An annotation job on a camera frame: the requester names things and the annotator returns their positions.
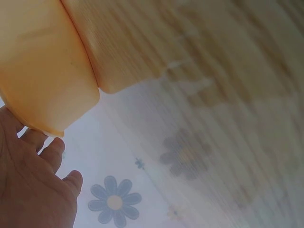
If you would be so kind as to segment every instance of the small blue flower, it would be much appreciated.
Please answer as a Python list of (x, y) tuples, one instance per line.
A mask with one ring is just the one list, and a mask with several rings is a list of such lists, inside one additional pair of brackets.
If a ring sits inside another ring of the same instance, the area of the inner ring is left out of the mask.
[(91, 193), (98, 199), (89, 202), (88, 207), (91, 211), (101, 211), (98, 221), (102, 224), (109, 223), (114, 218), (117, 228), (124, 228), (127, 225), (125, 217), (136, 220), (139, 211), (132, 207), (142, 201), (139, 193), (129, 194), (132, 188), (130, 180), (123, 180), (117, 187), (116, 179), (107, 176), (104, 179), (104, 187), (95, 184), (91, 187)]
[(137, 167), (138, 167), (139, 169), (143, 169), (143, 170), (144, 170), (144, 163), (143, 163), (142, 159), (136, 158), (135, 165), (137, 165)]

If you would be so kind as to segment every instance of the orange plastic object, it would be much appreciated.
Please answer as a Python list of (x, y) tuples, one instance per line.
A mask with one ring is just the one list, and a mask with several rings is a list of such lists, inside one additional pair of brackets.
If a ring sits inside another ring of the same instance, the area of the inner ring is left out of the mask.
[(0, 0), (0, 95), (28, 127), (64, 130), (99, 100), (85, 48), (59, 0)]

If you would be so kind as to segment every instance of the finger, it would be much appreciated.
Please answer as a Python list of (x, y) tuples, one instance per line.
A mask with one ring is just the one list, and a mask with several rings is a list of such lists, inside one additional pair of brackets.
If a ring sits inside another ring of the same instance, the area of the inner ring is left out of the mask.
[(24, 128), (24, 125), (13, 115), (13, 113), (10, 112), (10, 110), (6, 106), (3, 106), (0, 109), (0, 114), (9, 118), (10, 124), (14, 126), (17, 133)]
[(81, 173), (76, 170), (71, 171), (70, 174), (62, 180), (70, 187), (73, 195), (77, 198), (83, 183)]
[(48, 137), (43, 133), (31, 129), (27, 129), (25, 133), (20, 137), (22, 141), (34, 146), (36, 152), (39, 152), (42, 149), (47, 138)]
[(46, 147), (40, 154), (40, 157), (46, 160), (52, 167), (54, 173), (56, 173), (61, 165), (62, 154), (65, 150), (65, 143), (55, 138), (51, 144)]

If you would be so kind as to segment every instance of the hand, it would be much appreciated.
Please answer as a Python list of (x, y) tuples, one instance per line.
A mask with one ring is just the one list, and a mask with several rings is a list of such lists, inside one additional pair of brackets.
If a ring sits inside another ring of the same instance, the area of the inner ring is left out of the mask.
[(58, 178), (63, 141), (55, 138), (38, 155), (47, 136), (27, 129), (18, 138), (23, 127), (0, 109), (0, 227), (72, 228), (82, 176), (72, 171)]

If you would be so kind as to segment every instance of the flower petal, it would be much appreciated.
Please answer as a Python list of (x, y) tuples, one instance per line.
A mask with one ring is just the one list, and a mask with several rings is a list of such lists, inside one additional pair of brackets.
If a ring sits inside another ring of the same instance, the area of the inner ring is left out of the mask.
[(123, 198), (125, 205), (135, 205), (142, 201), (142, 196), (139, 193), (131, 193)]
[(91, 200), (88, 204), (91, 211), (102, 211), (108, 208), (108, 205), (103, 200)]
[(123, 180), (117, 189), (117, 195), (124, 197), (126, 196), (132, 188), (132, 182), (128, 179)]
[(117, 228), (124, 228), (127, 225), (127, 220), (120, 210), (114, 212), (114, 223)]
[(172, 150), (172, 148), (179, 147), (179, 144), (176, 141), (175, 137), (166, 138), (162, 144), (169, 150)]
[(165, 165), (173, 163), (175, 161), (175, 156), (174, 152), (163, 153), (160, 157), (160, 162)]
[(113, 211), (111, 209), (104, 210), (98, 216), (98, 221), (101, 224), (108, 224), (113, 218)]
[(138, 219), (138, 217), (139, 217), (139, 211), (132, 206), (123, 205), (122, 212), (129, 219), (135, 220), (135, 219)]
[(93, 196), (101, 200), (107, 200), (109, 198), (104, 187), (100, 186), (99, 184), (95, 184), (91, 187), (91, 193)]
[(174, 177), (180, 176), (182, 171), (183, 171), (183, 166), (179, 162), (174, 163), (170, 168), (170, 172), (173, 174)]
[(105, 179), (104, 179), (104, 186), (105, 186), (105, 189), (108, 193), (109, 196), (112, 196), (112, 195), (116, 195), (116, 191), (117, 191), (117, 182), (116, 182), (116, 179), (115, 177), (113, 176), (107, 176)]

